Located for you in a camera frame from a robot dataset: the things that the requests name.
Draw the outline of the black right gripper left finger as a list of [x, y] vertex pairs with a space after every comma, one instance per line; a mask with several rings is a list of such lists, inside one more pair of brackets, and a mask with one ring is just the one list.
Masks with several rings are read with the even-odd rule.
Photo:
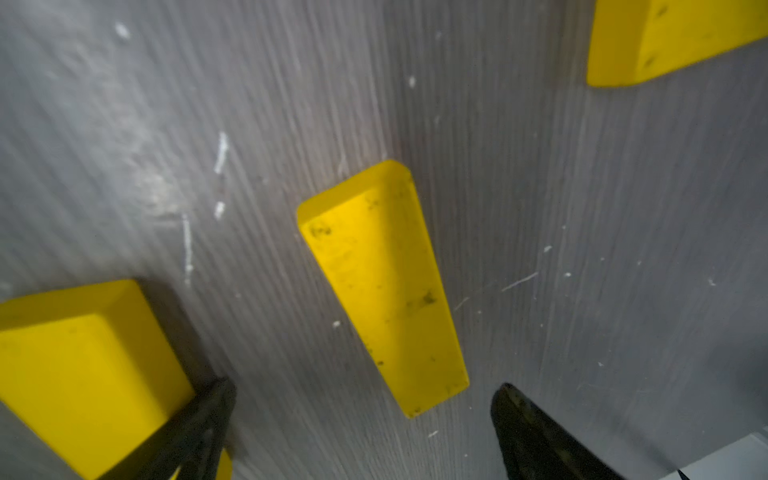
[[236, 396], [230, 379], [211, 382], [101, 478], [216, 478]]

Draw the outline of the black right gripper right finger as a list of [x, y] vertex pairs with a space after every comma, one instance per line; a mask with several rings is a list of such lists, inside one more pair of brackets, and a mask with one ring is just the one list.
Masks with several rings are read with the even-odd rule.
[[510, 479], [619, 479], [621, 476], [510, 383], [490, 415]]

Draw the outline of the yellow block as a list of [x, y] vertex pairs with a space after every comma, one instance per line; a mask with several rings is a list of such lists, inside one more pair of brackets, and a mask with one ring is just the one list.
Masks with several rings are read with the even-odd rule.
[[[1, 306], [2, 402], [84, 479], [102, 479], [203, 391], [133, 280]], [[224, 445], [214, 479], [232, 474]]]
[[763, 0], [599, 0], [586, 81], [636, 85], [766, 37]]
[[407, 418], [469, 387], [406, 166], [382, 161], [302, 202], [297, 226]]

